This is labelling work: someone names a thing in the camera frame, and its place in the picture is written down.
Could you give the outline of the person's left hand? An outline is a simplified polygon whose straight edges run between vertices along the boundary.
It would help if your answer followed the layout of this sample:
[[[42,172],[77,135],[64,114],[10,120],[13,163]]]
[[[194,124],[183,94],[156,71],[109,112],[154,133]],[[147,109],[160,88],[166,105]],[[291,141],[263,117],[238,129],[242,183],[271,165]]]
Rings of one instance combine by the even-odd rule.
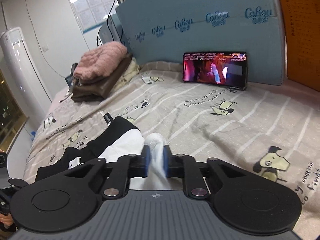
[[[10,231],[10,232],[16,231],[16,226],[14,224],[14,220],[11,214],[8,214],[8,215],[0,214],[0,221],[1,221],[2,231]]]

